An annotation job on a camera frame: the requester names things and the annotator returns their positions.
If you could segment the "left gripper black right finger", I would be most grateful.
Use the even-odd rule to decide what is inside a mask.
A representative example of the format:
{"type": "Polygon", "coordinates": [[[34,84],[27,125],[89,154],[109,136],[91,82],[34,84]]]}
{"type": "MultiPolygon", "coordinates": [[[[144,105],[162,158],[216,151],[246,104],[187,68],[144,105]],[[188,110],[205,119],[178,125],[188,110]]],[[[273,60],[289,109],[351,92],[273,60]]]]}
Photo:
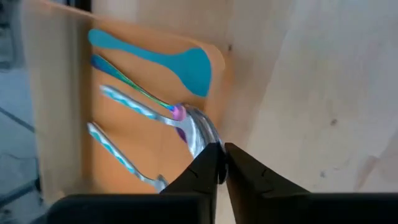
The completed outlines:
{"type": "Polygon", "coordinates": [[[311,193],[227,143],[236,223],[397,223],[396,193],[311,193]]]}

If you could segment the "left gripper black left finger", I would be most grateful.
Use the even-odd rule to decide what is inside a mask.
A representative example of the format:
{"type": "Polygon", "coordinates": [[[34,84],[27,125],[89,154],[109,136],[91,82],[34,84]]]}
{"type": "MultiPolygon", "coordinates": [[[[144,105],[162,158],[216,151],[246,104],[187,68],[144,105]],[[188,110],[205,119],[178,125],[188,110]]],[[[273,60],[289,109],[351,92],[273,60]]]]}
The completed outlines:
{"type": "Polygon", "coordinates": [[[79,223],[214,223],[218,171],[224,152],[210,143],[159,194],[78,194],[54,203],[46,222],[79,223]]]}

